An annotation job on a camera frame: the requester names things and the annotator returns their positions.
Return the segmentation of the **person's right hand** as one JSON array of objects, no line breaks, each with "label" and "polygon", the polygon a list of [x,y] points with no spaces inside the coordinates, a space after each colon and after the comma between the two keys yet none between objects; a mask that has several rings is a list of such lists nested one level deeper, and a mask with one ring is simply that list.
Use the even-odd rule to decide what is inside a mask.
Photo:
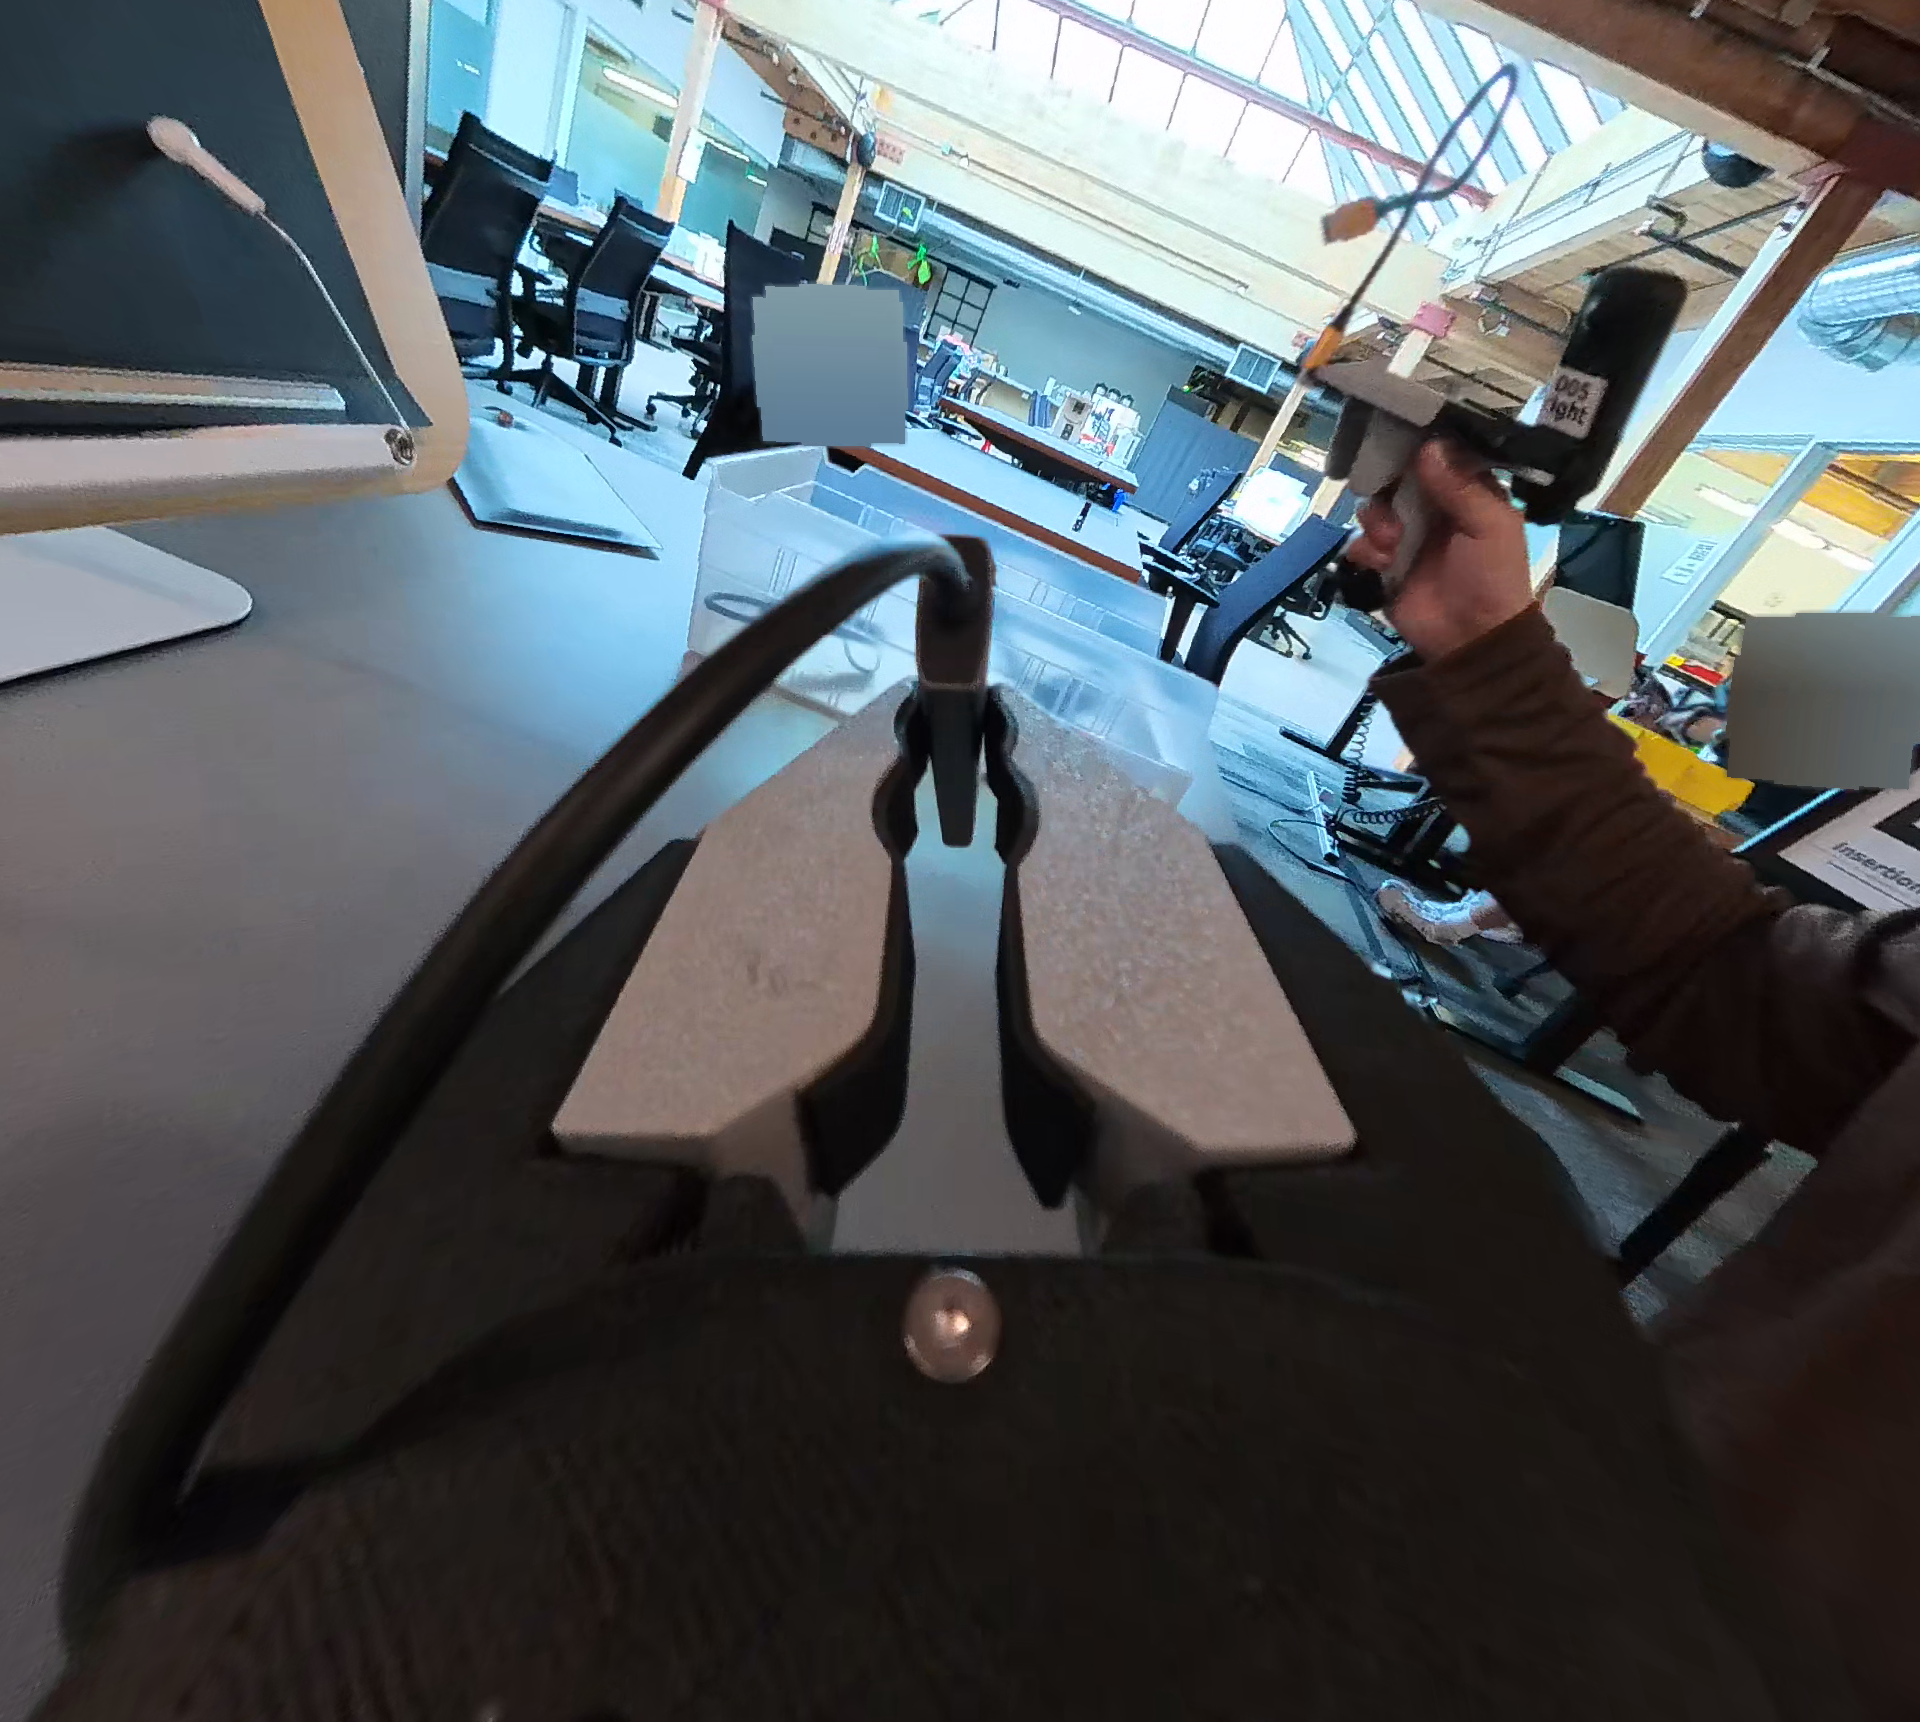
[{"label": "person's right hand", "polygon": [[1532,605],[1524,515],[1494,475],[1457,438],[1426,438],[1410,464],[1426,534],[1402,547],[1389,499],[1367,498],[1348,562],[1385,583],[1385,617],[1423,663],[1464,652]]}]

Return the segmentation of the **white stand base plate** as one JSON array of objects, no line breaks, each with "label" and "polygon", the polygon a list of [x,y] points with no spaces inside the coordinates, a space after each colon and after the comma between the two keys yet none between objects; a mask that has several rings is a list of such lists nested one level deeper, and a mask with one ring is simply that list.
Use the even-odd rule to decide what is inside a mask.
[{"label": "white stand base plate", "polygon": [[237,582],[109,527],[2,535],[2,684],[245,624]]}]

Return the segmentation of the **dark blue office chair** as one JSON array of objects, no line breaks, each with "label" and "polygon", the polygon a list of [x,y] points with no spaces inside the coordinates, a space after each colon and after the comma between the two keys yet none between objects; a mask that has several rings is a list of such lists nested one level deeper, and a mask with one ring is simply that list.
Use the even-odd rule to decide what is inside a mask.
[{"label": "dark blue office chair", "polygon": [[1345,545],[1348,526],[1311,515],[1218,589],[1197,576],[1167,572],[1159,658],[1202,681],[1220,681],[1237,645],[1271,617],[1325,619],[1338,600],[1335,565]]}]

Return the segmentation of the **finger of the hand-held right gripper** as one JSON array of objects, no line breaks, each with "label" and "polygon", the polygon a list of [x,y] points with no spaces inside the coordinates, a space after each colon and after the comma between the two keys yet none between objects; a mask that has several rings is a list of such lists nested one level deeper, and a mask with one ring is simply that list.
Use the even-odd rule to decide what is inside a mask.
[{"label": "finger of the hand-held right gripper", "polygon": [[1384,359],[1332,359],[1329,366],[1314,369],[1311,378],[1320,387],[1389,412],[1410,428],[1433,424],[1448,406],[1443,390],[1395,375]]},{"label": "finger of the hand-held right gripper", "polygon": [[1341,408],[1332,428],[1332,480],[1356,498],[1389,491],[1419,447],[1419,422],[1385,408]]}]

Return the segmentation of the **long wooden work table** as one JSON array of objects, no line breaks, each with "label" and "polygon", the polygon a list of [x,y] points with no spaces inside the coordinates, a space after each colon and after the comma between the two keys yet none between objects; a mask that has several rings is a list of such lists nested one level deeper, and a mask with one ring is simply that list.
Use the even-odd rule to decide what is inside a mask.
[{"label": "long wooden work table", "polygon": [[1096,505],[1120,509],[1135,503],[1139,491],[1135,475],[1111,456],[1082,442],[1055,438],[1026,418],[995,412],[951,394],[935,403],[934,412],[973,433],[981,447],[1005,456],[1047,482],[1079,491],[1082,499],[1093,499]]}]

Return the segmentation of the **clear plastic bin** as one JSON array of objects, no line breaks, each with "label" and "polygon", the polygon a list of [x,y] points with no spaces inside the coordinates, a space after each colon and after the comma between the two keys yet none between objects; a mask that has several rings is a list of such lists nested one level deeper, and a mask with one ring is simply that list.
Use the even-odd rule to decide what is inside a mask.
[{"label": "clear plastic bin", "polygon": [[990,684],[1104,742],[1167,802],[1183,802],[1209,763],[1216,684],[1157,654],[1162,605],[1146,587],[874,466],[836,466],[817,447],[723,456],[699,482],[689,656],[712,654],[864,547],[976,534],[995,559]]}]

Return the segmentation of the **silver air duct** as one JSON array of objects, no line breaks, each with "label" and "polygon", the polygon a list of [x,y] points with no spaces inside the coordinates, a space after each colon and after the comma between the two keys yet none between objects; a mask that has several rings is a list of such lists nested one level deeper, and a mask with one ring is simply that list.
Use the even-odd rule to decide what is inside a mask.
[{"label": "silver air duct", "polygon": [[1803,341],[1841,366],[1918,366],[1918,238],[1837,259],[1799,298],[1795,324]]}]

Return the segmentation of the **black book stand board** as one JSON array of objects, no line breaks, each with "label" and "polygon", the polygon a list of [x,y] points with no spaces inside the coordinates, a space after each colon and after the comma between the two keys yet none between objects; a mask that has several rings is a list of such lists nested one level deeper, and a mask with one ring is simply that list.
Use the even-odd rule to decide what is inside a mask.
[{"label": "black book stand board", "polygon": [[[186,123],[298,262],[144,136]],[[2,534],[424,491],[466,390],[337,0],[2,0]]]}]

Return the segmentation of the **white printed sign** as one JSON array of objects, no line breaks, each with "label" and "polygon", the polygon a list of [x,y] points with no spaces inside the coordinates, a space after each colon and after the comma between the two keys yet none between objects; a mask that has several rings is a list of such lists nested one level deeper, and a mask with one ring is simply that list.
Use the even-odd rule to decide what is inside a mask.
[{"label": "white printed sign", "polygon": [[1918,910],[1918,777],[1897,791],[1821,795],[1777,864],[1862,910]]}]

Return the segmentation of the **person's right forearm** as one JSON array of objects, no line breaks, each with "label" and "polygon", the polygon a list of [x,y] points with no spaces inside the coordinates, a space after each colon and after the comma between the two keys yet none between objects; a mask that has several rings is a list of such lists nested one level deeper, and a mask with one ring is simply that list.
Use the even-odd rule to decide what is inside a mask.
[{"label": "person's right forearm", "polygon": [[1479,886],[1637,1067],[1818,1159],[1918,1155],[1918,913],[1792,903],[1642,770],[1528,605],[1375,689]]}]

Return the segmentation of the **black mesh office chair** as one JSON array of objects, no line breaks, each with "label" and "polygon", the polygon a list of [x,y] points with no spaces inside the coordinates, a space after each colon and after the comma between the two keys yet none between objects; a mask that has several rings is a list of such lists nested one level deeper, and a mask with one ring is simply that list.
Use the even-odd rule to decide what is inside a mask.
[{"label": "black mesh office chair", "polygon": [[420,252],[462,366],[515,362],[516,257],[550,190],[557,160],[515,144],[464,111],[424,199]]},{"label": "black mesh office chair", "polygon": [[800,255],[769,246],[738,222],[726,225],[716,399],[685,461],[685,480],[695,480],[716,459],[769,447],[751,359],[755,312],[769,289],[808,281]]},{"label": "black mesh office chair", "polygon": [[671,222],[625,193],[615,193],[610,213],[587,243],[541,243],[550,273],[516,264],[510,357],[501,387],[529,386],[533,403],[559,399],[590,424],[621,442],[633,418],[618,410],[618,383],[632,362],[639,303]]}]

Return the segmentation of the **grey flat panel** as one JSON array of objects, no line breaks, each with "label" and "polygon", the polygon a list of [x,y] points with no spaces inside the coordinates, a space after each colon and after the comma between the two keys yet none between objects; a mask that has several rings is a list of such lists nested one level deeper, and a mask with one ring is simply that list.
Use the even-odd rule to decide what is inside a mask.
[{"label": "grey flat panel", "polygon": [[509,408],[471,415],[450,487],[477,527],[659,559],[656,534],[600,468]]}]

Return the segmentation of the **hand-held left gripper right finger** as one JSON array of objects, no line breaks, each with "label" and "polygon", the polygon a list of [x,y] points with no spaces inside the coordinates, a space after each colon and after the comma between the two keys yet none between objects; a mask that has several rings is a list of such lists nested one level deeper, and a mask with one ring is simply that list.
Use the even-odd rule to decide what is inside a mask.
[{"label": "hand-held left gripper right finger", "polygon": [[1350,1113],[1202,826],[995,686],[1002,1128],[1043,1206],[1348,1159]]}]

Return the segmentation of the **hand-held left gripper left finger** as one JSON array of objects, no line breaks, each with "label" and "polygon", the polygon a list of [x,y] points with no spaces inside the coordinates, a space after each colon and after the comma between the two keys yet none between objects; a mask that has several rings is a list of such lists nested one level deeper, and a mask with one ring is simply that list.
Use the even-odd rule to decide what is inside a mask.
[{"label": "hand-held left gripper left finger", "polygon": [[836,1197],[885,1145],[868,1057],[899,1015],[893,681],[723,811],[590,1044],[550,1134],[572,1157]]}]

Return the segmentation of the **black braided cable orange plugs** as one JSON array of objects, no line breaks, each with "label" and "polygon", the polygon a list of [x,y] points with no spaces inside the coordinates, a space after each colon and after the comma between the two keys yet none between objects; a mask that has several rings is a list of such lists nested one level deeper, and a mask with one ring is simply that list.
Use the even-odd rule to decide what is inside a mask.
[{"label": "black braided cable orange plugs", "polygon": [[[1417,210],[1457,199],[1462,190],[1475,185],[1475,173],[1494,148],[1518,90],[1521,67],[1501,64],[1475,87],[1466,102],[1443,129],[1409,190],[1367,200],[1356,199],[1322,214],[1322,243],[1327,246],[1356,243],[1368,232],[1384,232],[1384,243],[1375,248],[1356,288],[1322,324],[1320,336],[1304,345],[1304,354],[1296,362],[1301,375],[1314,375],[1338,357],[1356,312],[1364,306],[1364,298],[1368,296],[1381,267],[1385,267],[1392,252],[1405,234],[1409,218]],[[1464,125],[1473,119],[1480,123],[1479,148],[1470,150],[1462,166],[1450,173],[1444,169],[1448,154],[1459,144]]]}]

